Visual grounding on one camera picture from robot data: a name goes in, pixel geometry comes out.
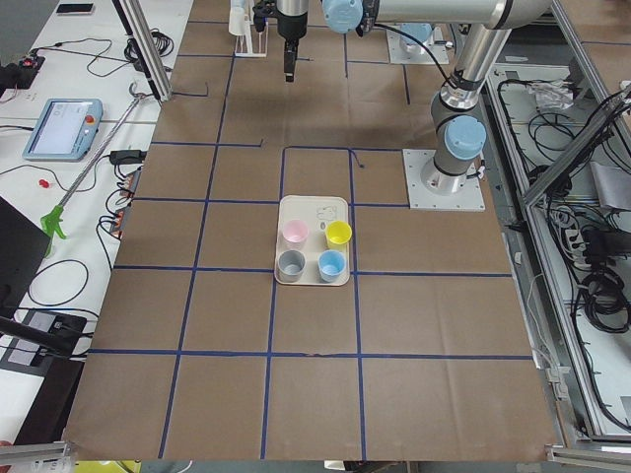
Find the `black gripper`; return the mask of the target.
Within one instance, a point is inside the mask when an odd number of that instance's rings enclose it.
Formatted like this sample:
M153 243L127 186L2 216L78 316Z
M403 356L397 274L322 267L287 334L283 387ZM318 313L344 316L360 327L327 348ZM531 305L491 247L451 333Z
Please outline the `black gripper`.
M277 30L285 39L283 51L284 77L286 82L295 80L299 40L307 33L308 0L277 0Z

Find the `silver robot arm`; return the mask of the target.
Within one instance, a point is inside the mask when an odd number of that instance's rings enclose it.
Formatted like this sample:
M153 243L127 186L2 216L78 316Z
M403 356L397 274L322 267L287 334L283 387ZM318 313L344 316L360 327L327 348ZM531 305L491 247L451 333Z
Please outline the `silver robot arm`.
M459 192L467 170L486 142L475 117L479 94L512 30L536 20L549 1L323 1L328 27L339 33L367 34L386 23L470 24L453 72L432 102L437 149L421 171L428 190Z

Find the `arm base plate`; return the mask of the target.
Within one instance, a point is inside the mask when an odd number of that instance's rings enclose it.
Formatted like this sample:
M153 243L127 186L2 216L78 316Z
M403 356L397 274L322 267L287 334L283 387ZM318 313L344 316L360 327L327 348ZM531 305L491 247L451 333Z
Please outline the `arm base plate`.
M482 212L480 179L471 162L461 176L442 174L435 167L434 150L403 149L409 208L424 211Z
M439 64L447 65L450 62L448 51L453 47L453 43L444 39L443 30L438 24L402 23L393 24L392 27L422 41L427 49L404 35L387 31L386 39L390 63L431 65L434 61L428 51L432 52Z

